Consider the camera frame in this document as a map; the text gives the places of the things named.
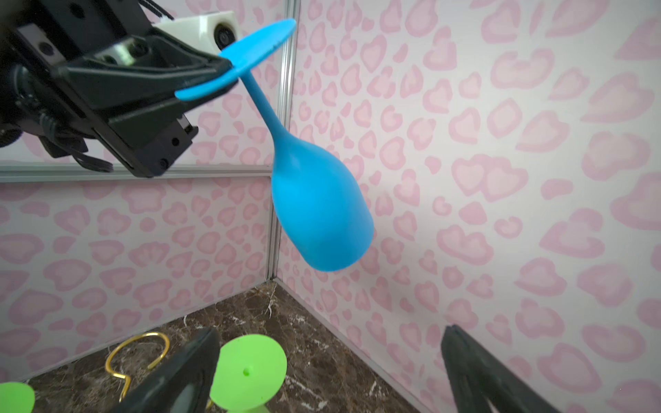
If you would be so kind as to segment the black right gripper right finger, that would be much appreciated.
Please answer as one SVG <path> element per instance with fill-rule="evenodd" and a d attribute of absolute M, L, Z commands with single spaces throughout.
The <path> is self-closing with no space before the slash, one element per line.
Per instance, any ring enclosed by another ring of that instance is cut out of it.
<path fill-rule="evenodd" d="M 446 327 L 440 349 L 457 411 L 558 413 L 459 325 Z"/>

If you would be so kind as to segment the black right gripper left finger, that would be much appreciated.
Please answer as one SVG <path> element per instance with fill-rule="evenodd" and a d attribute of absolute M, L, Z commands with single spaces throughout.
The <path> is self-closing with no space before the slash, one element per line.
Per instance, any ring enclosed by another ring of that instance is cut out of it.
<path fill-rule="evenodd" d="M 219 332 L 214 328 L 200 330 L 111 411 L 205 412 L 219 357 Z"/>

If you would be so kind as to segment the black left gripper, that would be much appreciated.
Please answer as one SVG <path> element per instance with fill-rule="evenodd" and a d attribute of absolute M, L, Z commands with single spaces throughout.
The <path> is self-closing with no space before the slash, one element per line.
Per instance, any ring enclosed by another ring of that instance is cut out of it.
<path fill-rule="evenodd" d="M 160 177 L 191 146 L 199 128 L 186 114 L 198 101 L 174 92 L 210 81 L 229 60 L 184 44 L 153 26 L 142 1 L 1 3 L 1 145 L 43 134 L 41 112 L 58 121 L 58 155 L 100 141 L 136 177 Z M 113 64 L 120 46 L 131 65 Z"/>

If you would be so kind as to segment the blue wine glass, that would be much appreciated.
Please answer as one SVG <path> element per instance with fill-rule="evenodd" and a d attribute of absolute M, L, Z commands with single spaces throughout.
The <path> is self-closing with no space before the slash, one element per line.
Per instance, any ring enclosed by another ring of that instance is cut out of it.
<path fill-rule="evenodd" d="M 192 102 L 241 80 L 270 130 L 274 147 L 282 124 L 251 74 L 279 49 L 297 23 L 272 23 L 221 52 L 232 68 L 217 78 L 176 91 Z M 325 149 L 285 131 L 283 154 L 272 172 L 272 199 L 282 229 L 314 269 L 339 271 L 361 260 L 375 233 L 373 218 L 361 189 L 347 166 Z"/>

